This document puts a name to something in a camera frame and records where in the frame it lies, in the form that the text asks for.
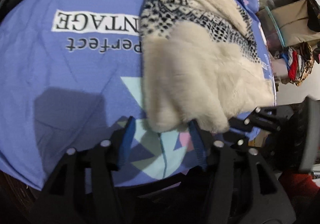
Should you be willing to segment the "red sleeve forearm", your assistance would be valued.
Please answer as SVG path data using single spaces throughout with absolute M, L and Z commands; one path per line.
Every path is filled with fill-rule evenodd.
M 287 189 L 291 199 L 297 202 L 312 203 L 319 199 L 319 186 L 308 174 L 290 174 Z

